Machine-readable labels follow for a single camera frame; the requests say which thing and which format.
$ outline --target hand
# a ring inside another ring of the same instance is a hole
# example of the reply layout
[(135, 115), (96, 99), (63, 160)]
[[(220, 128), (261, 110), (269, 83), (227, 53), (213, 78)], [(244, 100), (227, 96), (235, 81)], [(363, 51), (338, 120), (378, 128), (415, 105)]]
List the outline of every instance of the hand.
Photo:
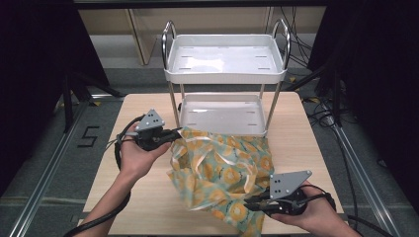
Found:
[[(134, 131), (136, 124), (128, 131)], [(163, 155), (170, 147), (170, 142), (159, 146), (155, 150), (145, 151), (141, 149), (131, 137), (126, 137), (121, 145), (121, 172), (120, 174), (136, 182), (145, 176), (151, 169), (154, 161)]]
[[(310, 185), (310, 182), (305, 181), (303, 184)], [(313, 187), (304, 187), (302, 190), (308, 197), (321, 194), (320, 190)], [(310, 201), (301, 215), (272, 214), (271, 218), (298, 226), (316, 236), (359, 236), (323, 197)]]

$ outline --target wooden table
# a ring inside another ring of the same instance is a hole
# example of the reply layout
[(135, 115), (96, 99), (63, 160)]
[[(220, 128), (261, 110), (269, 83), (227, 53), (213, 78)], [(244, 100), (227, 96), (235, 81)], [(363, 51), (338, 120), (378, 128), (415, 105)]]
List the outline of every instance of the wooden table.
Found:
[[(273, 93), (265, 92), (264, 110), (267, 114)], [(125, 98), (110, 140), (114, 139), (134, 118), (155, 109), (166, 121), (165, 128), (175, 128), (169, 94), (136, 94)], [(268, 131), (269, 145), (276, 173), (311, 170), (309, 180), (331, 193), (339, 213), (341, 203), (325, 166), (323, 157), (305, 115), (298, 94), (282, 92)], [(166, 172), (171, 170), (171, 152), (161, 156), (149, 174), (132, 189), (127, 207), (118, 215), (110, 234), (126, 235), (228, 235), (237, 234), (232, 226), (204, 211), (189, 211), (181, 202)], [(89, 212), (111, 186), (118, 173), (114, 149), (108, 149), (99, 167), (92, 190), (84, 207)], [(265, 218), (263, 234), (305, 233), (269, 217)]]

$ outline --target plastic bag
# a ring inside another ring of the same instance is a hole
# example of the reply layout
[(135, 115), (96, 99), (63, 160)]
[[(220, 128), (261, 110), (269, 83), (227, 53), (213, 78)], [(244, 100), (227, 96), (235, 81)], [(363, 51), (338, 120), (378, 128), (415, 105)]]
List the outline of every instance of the plastic bag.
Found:
[(188, 127), (172, 145), (168, 172), (190, 210), (205, 210), (236, 227), (242, 236), (259, 236), (265, 214), (250, 211), (244, 199), (263, 192), (274, 174), (268, 139), (228, 136)]

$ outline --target gray floor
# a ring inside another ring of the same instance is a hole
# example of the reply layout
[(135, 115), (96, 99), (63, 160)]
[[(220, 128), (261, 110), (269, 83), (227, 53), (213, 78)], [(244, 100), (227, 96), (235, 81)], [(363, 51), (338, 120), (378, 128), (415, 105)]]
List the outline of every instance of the gray floor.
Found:
[[(93, 37), (92, 40), (114, 89), (125, 93), (167, 93), (158, 48), (153, 51), (149, 65), (139, 66), (131, 37)], [(302, 75), (309, 73), (308, 70), (300, 68), (296, 63), (290, 65), (290, 72)], [(298, 79), (301, 76), (289, 74), (285, 87), (291, 83), (290, 78), (292, 77)], [(311, 98), (314, 96), (315, 85), (316, 80), (300, 88), (298, 93), (302, 98)], [(192, 91), (206, 89), (221, 90), (224, 88), (191, 88)], [(232, 90), (253, 90), (253, 88), (233, 87)], [(95, 88), (92, 88), (91, 92), (92, 94), (103, 94), (102, 91)], [(122, 102), (122, 100), (113, 98), (101, 100), (99, 104), (90, 104), (83, 111), (69, 146), (64, 152), (60, 165), (57, 167), (42, 198), (41, 205), (29, 226), (27, 236), (62, 236), (76, 225), (75, 221), (81, 214)], [(321, 107), (317, 103), (304, 102), (303, 105), (308, 114), (321, 111)], [(82, 108), (81, 105), (74, 105), (75, 112), (80, 108)], [(343, 114), (344, 131), (379, 198), (389, 211), (391, 219), (399, 231), (399, 236), (419, 236), (417, 213), (391, 174), (377, 164), (379, 158), (377, 152), (364, 134), (362, 127), (354, 121), (356, 120), (350, 113)], [(91, 139), (82, 139), (88, 126), (95, 128), (89, 129), (87, 134), (97, 136), (97, 139), (92, 147), (80, 147), (80, 145), (90, 144), (92, 141)], [(34, 150), (33, 156), (23, 165), (6, 194), (1, 197), (0, 236), (7, 236), (11, 231), (27, 199), (36, 188), (44, 168), (53, 156), (55, 147), (63, 135), (63, 129), (63, 107), (58, 107), (51, 118), (48, 130), (44, 132), (43, 139)], [(353, 215), (355, 211), (353, 195), (346, 174), (344, 157), (336, 137), (331, 128), (323, 127), (319, 123), (315, 124), (312, 129), (339, 199), (346, 213)], [(373, 211), (371, 202), (366, 197), (356, 174), (351, 172), (351, 175), (359, 216), (379, 225), (377, 214)], [(364, 236), (380, 236), (362, 224), (358, 225), (358, 229)]]

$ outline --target black cable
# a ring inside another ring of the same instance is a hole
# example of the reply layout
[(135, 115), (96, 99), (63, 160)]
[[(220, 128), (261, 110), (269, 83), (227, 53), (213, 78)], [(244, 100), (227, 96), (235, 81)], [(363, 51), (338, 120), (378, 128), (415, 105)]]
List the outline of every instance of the black cable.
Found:
[(325, 113), (325, 112), (329, 113), (329, 112), (330, 112), (330, 110), (324, 110), (324, 111), (321, 111), (321, 112), (316, 112), (316, 113), (313, 113), (313, 114), (311, 114), (311, 115), (307, 114), (307, 116), (308, 116), (309, 118), (310, 118), (310, 117), (316, 118), (316, 116), (317, 116), (317, 115), (323, 114), (323, 113)]
[(64, 237), (70, 237), (70, 236), (74, 236), (76, 234), (79, 234), (87, 229), (91, 229), (97, 225), (100, 225), (112, 218), (114, 218), (115, 216), (117, 216), (128, 204), (129, 202), (129, 198), (130, 198), (130, 192), (128, 193), (128, 195), (126, 196), (126, 198), (124, 198), (123, 202), (117, 206), (117, 208), (115, 208), (114, 210), (112, 210), (111, 212), (109, 212), (108, 214), (105, 214), (95, 220), (92, 220), (90, 222), (87, 222), (85, 224), (79, 225), (77, 227), (75, 227), (74, 229), (68, 231), (67, 233), (65, 233)]
[(360, 217), (358, 217), (358, 216), (348, 215), (348, 219), (352, 219), (352, 220), (355, 220), (355, 221), (357, 221), (357, 222), (360, 222), (360, 223), (362, 223), (362, 224), (364, 224), (364, 225), (366, 225), (366, 226), (368, 226), (368, 227), (372, 228), (372, 230), (374, 230), (374, 231), (378, 232), (378, 233), (379, 233), (379, 234), (381, 234), (382, 236), (385, 236), (385, 237), (392, 237), (392, 235), (391, 235), (391, 234), (389, 234), (388, 232), (386, 232), (386, 231), (384, 231), (383, 229), (379, 228), (378, 226), (376, 226), (376, 225), (374, 225), (374, 224), (370, 223), (369, 221), (366, 221), (366, 220), (365, 220), (365, 219), (363, 219), (363, 218), (360, 218)]
[[(342, 95), (343, 95), (341, 97), (341, 103), (342, 103), (341, 107), (343, 107), (343, 109), (339, 110), (340, 115), (350, 113), (352, 111), (352, 109), (348, 106), (348, 102), (346, 100), (345, 93), (343, 92), (343, 90), (341, 90), (341, 92), (342, 92)], [(354, 117), (354, 120), (347, 120), (343, 117), (340, 117), (340, 120), (343, 120), (343, 121), (345, 121), (347, 123), (350, 123), (350, 124), (358, 124), (358, 121), (355, 117)]]
[(329, 126), (333, 126), (334, 124), (327, 124), (325, 123), (323, 120), (329, 118), (330, 116), (332, 116), (331, 113), (325, 114), (324, 116), (318, 118), (318, 117), (308, 117), (309, 119), (314, 119), (314, 121), (312, 121), (311, 127), (313, 127), (316, 124), (319, 124), (321, 127), (329, 127)]
[(297, 48), (299, 50), (299, 53), (301, 54), (302, 60), (300, 60), (299, 65), (303, 66), (303, 67), (307, 67), (307, 62), (305, 59), (309, 59), (309, 56), (307, 55), (306, 51), (304, 48), (311, 50), (312, 47), (309, 46), (307, 43), (303, 42), (299, 36), (296, 33), (296, 23), (295, 23), (295, 16), (296, 16), (296, 7), (293, 7), (293, 22), (290, 24), (290, 21), (288, 20), (285, 12), (284, 12), (284, 8), (281, 7), (281, 12), (283, 13), (283, 16), (288, 24), (288, 26), (290, 26), (291, 28), (291, 33), (293, 34), (293, 37), (295, 38), (296, 41), (293, 41), (297, 44)]
[[(332, 111), (332, 109), (330, 109), (325, 103), (323, 103), (323, 105), (327, 108), (327, 110)], [(353, 199), (353, 203), (354, 203), (354, 214), (355, 216), (358, 217), (358, 203), (357, 203), (357, 197), (355, 195), (355, 189), (354, 189), (354, 184), (352, 182), (352, 176), (351, 176), (351, 172), (349, 169), (349, 164), (348, 164), (348, 158), (345, 155), (345, 151), (343, 148), (343, 142), (342, 140), (339, 138), (339, 135), (337, 133), (337, 131), (335, 131), (333, 129), (335, 122), (333, 122), (333, 125), (328, 126), (330, 127), (330, 129), (333, 131), (335, 137), (336, 137), (336, 142), (338, 143), (339, 149), (341, 151), (342, 154), (342, 158), (344, 161), (344, 165), (345, 165), (345, 171), (346, 171), (346, 175), (348, 177), (348, 183), (349, 183), (349, 188), (351, 189), (351, 195), (352, 195), (352, 199)], [(354, 229), (357, 230), (358, 229), (358, 222), (354, 223)]]
[(313, 127), (313, 126), (315, 126), (318, 122), (319, 122), (319, 119), (317, 118), (317, 116), (316, 115), (318, 115), (318, 114), (321, 114), (321, 113), (324, 113), (324, 112), (326, 112), (327, 110), (324, 110), (324, 111), (321, 111), (321, 112), (318, 112), (317, 111), (317, 109), (321, 106), (321, 104), (323, 103), (323, 100), (325, 100), (325, 99), (322, 99), (322, 100), (320, 100), (320, 103), (314, 108), (314, 110), (313, 110), (313, 114), (312, 115), (309, 115), (309, 114), (307, 114), (307, 117), (309, 118), (309, 119), (314, 119), (314, 121), (312, 121), (311, 123), (310, 123), (310, 125), (311, 125), (311, 127)]
[[(115, 143), (115, 159), (117, 161), (117, 165), (118, 168), (121, 169), (121, 145), (123, 142), (125, 141), (131, 141), (132, 139), (127, 139), (127, 140), (123, 140), (124, 136), (126, 135), (126, 132), (129, 130), (129, 128), (136, 123), (137, 121), (142, 120), (142, 118), (144, 118), (144, 116), (135, 118), (134, 120), (132, 120), (123, 130), (123, 132), (121, 132), (120, 134), (117, 135), (117, 139), (110, 141), (108, 144), (113, 144)], [(114, 218), (115, 216), (117, 216), (128, 204), (130, 199), (130, 192), (126, 195), (126, 197), (124, 198), (123, 202), (118, 205), (115, 209), (113, 209), (111, 212), (109, 212), (108, 214), (105, 214), (95, 220), (89, 221), (87, 223), (84, 223), (82, 225), (79, 225), (75, 228), (73, 228), (72, 230), (68, 231), (67, 233), (64, 234), (64, 237), (70, 237), (70, 236), (74, 236), (76, 234), (79, 234), (87, 229), (91, 229), (99, 224), (102, 224), (112, 218)]]
[(300, 76), (300, 77), (305, 77), (305, 76), (308, 76), (309, 75), (309, 74), (297, 74), (297, 73), (289, 72), (289, 71), (287, 71), (287, 73), (289, 73), (292, 76)]
[[(280, 53), (285, 54), (285, 51), (283, 49), (280, 49)], [(292, 55), (291, 53), (290, 53), (290, 59), (292, 59), (295, 63), (299, 64), (300, 66), (306, 67), (303, 60), (297, 58), (296, 56)]]
[(336, 211), (336, 203), (335, 200), (333, 199), (332, 195), (330, 195), (330, 193), (325, 192), (323, 189), (315, 186), (315, 185), (302, 185), (300, 186), (300, 188), (305, 188), (305, 187), (311, 187), (311, 188), (315, 188), (321, 191), (320, 195), (315, 195), (312, 197), (308, 197), (306, 199), (303, 199), (301, 201), (298, 201), (297, 204), (303, 204), (303, 203), (307, 203), (309, 201), (318, 199), (318, 198), (326, 198), (327, 201), (329, 202), (329, 204), (332, 206), (332, 208)]
[(323, 121), (324, 119), (328, 119), (329, 117), (333, 116), (332, 113), (327, 113), (324, 114), (323, 116), (321, 116), (318, 120), (319, 120), (319, 124), (321, 127), (332, 127), (335, 125), (335, 122), (333, 121), (332, 123), (327, 123), (325, 121)]

